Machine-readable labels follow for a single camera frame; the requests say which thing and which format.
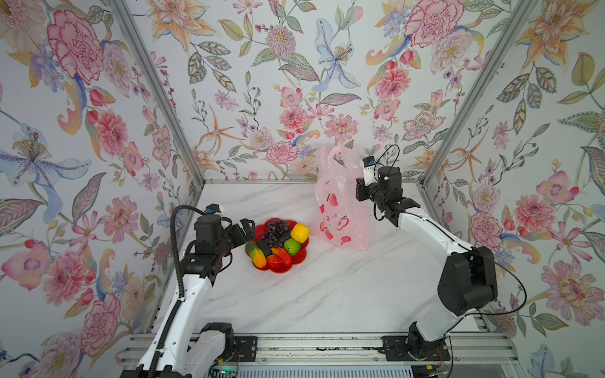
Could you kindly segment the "green yellow mango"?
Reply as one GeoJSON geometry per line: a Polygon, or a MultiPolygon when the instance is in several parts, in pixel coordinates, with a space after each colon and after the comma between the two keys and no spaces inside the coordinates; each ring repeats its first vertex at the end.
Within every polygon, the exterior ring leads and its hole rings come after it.
{"type": "Polygon", "coordinates": [[[247,256],[251,259],[255,268],[264,269],[266,267],[266,256],[262,251],[261,247],[255,241],[250,241],[246,243],[245,252],[247,256]]]}

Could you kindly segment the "pink plastic bag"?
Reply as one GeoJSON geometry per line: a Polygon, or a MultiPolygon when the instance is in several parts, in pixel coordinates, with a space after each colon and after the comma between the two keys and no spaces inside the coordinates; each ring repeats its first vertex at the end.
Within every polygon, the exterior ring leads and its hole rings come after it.
{"type": "Polygon", "coordinates": [[[320,150],[315,185],[318,217],[311,235],[343,250],[370,246],[370,211],[356,198],[356,180],[363,178],[361,156],[344,146],[320,150]]]}

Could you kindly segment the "red orange pepper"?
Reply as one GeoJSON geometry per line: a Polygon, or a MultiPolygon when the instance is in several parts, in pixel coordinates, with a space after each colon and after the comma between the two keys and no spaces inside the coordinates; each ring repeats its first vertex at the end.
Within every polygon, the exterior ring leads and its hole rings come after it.
{"type": "Polygon", "coordinates": [[[290,268],[292,265],[291,255],[286,252],[283,248],[273,248],[273,255],[280,257],[282,261],[282,269],[290,268]]]}

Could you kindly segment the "yellow bell pepper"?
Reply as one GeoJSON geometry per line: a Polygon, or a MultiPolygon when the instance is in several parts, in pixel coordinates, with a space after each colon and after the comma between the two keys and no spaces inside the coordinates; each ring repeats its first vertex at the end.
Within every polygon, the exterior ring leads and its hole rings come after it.
{"type": "Polygon", "coordinates": [[[298,223],[291,230],[291,238],[300,244],[304,244],[310,237],[310,229],[301,223],[298,223]]]}

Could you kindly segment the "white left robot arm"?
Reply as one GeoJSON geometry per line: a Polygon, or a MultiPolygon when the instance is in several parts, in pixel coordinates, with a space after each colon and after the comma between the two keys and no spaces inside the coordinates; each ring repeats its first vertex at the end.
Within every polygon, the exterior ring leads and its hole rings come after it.
{"type": "Polygon", "coordinates": [[[224,269],[223,259],[255,238],[255,222],[233,222],[221,214],[207,214],[194,224],[195,240],[176,263],[175,294],[146,353],[122,377],[208,377],[212,369],[234,354],[230,323],[209,323],[194,343],[196,317],[224,269]]]}

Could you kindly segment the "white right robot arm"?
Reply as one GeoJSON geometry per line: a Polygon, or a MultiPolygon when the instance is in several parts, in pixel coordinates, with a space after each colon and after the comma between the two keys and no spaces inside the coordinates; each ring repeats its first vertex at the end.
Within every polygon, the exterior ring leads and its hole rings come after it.
{"type": "Polygon", "coordinates": [[[474,247],[433,220],[403,195],[402,173],[374,157],[362,160],[363,177],[356,180],[356,198],[372,201],[374,209],[395,227],[408,232],[441,266],[436,296],[428,312],[413,321],[404,350],[417,361],[429,358],[464,317],[498,296],[496,263],[488,247],[474,247]]]}

